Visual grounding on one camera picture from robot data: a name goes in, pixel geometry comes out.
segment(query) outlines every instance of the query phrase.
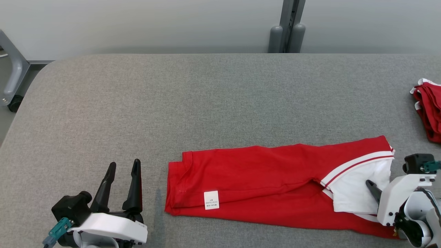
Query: black caster wheel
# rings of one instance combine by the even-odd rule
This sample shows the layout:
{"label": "black caster wheel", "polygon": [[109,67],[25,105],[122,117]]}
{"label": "black caster wheel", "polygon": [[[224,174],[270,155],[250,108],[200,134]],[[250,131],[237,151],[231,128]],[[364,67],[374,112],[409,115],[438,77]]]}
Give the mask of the black caster wheel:
{"label": "black caster wheel", "polygon": [[9,110],[11,112],[17,113],[17,110],[19,109],[20,104],[22,103],[22,101],[23,101],[23,97],[22,96],[15,95],[12,98],[11,103],[7,107],[9,108]]}

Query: gray floor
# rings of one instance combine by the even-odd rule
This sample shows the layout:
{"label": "gray floor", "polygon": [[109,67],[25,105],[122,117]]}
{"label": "gray floor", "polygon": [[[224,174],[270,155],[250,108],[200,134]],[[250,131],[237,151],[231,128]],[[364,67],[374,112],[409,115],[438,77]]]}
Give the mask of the gray floor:
{"label": "gray floor", "polygon": [[[23,80],[23,83],[20,85],[17,94],[25,96],[27,89],[29,88],[30,83],[35,78],[37,73],[44,67],[44,65],[31,65],[26,77]],[[12,64],[9,57],[0,58],[0,90],[3,90],[9,76],[11,75]],[[3,143],[3,140],[6,136],[9,127],[11,126],[12,120],[15,117],[15,113],[9,111],[9,109],[5,106],[0,107],[0,146]]]}

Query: red stripe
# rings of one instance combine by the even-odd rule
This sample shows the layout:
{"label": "red stripe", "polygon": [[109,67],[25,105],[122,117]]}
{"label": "red stripe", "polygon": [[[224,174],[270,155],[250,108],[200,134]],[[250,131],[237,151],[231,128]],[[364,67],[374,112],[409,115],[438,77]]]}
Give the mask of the red stripe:
{"label": "red stripe", "polygon": [[331,179],[331,180],[325,185],[325,188],[327,188],[328,185],[329,185],[329,184],[330,184],[330,183],[331,183],[336,177],[338,177],[339,175],[343,174],[345,171],[349,170],[350,168],[352,168],[352,167],[354,167],[354,166],[357,166],[357,165],[359,165],[359,164],[362,164],[362,163],[365,163],[365,162],[368,162],[368,161],[374,160],[374,159],[379,159],[379,158],[393,158],[393,155],[389,155],[389,156],[381,156],[381,157],[375,157],[375,158],[369,158],[369,159],[366,159],[366,160],[364,160],[364,161],[361,161],[361,162],[358,162],[358,163],[356,163],[356,164],[353,164],[353,165],[347,167],[346,169],[344,169],[342,172],[338,173],[335,177],[333,177],[333,178],[332,178],[332,179]]}

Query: robotic arm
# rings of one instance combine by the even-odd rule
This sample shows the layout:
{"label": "robotic arm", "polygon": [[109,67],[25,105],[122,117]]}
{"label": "robotic arm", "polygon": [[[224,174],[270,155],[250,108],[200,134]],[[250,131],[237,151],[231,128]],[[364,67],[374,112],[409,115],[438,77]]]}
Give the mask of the robotic arm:
{"label": "robotic arm", "polygon": [[378,222],[402,231],[414,247],[441,248],[439,206],[432,192],[421,188],[432,185],[441,162],[431,154],[413,154],[404,160],[406,175],[395,178],[383,191],[366,181],[378,203]]}
{"label": "robotic arm", "polygon": [[135,159],[127,200],[121,212],[110,212],[107,207],[110,186],[115,179],[116,163],[109,165],[90,208],[92,196],[87,191],[65,195],[52,207],[57,225],[43,241],[44,248],[62,246],[80,248],[131,248],[147,242],[147,226],[142,219],[141,162]]}

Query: teal connector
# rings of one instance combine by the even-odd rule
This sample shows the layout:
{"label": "teal connector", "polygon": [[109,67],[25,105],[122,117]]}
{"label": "teal connector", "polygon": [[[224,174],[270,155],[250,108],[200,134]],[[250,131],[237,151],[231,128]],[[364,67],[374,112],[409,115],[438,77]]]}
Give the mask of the teal connector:
{"label": "teal connector", "polygon": [[44,248],[52,248],[56,241],[67,233],[67,230],[72,227],[72,222],[64,217],[50,230],[49,236],[43,240]]}
{"label": "teal connector", "polygon": [[430,161],[424,163],[422,166],[424,172],[437,172],[437,170],[441,169],[441,161]]}

